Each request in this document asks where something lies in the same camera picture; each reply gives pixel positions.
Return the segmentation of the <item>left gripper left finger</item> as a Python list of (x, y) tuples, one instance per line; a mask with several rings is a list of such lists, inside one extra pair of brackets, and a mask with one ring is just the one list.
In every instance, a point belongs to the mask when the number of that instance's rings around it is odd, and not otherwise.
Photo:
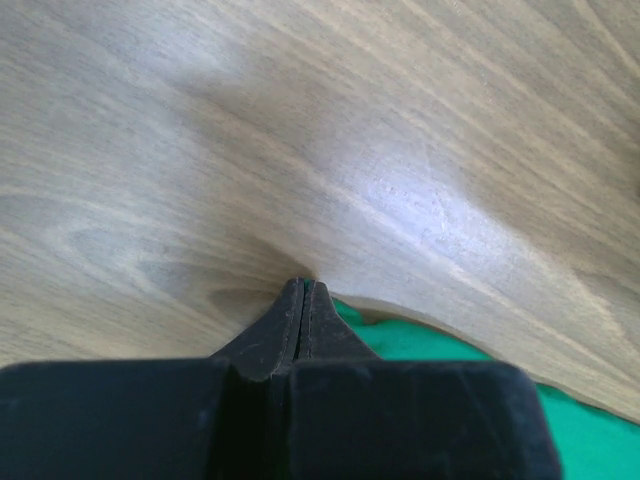
[(5, 479), (258, 479), (268, 389), (296, 353), (306, 284), (202, 358), (41, 361), (1, 371)]

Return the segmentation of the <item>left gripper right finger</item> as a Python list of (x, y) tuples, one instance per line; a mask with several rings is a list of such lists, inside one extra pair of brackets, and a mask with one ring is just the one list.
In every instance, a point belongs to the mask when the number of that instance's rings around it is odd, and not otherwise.
[(306, 280), (278, 479), (557, 479), (535, 387), (496, 361), (385, 361)]

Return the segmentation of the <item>green t shirt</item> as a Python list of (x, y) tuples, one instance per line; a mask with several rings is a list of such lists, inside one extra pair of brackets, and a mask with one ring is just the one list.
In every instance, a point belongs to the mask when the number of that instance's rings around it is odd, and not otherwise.
[[(346, 303), (338, 314), (385, 360), (489, 360), (490, 355), (456, 337), (400, 319), (367, 320)], [(559, 451), (566, 479), (637, 479), (639, 426), (584, 405), (539, 384), (538, 395)]]

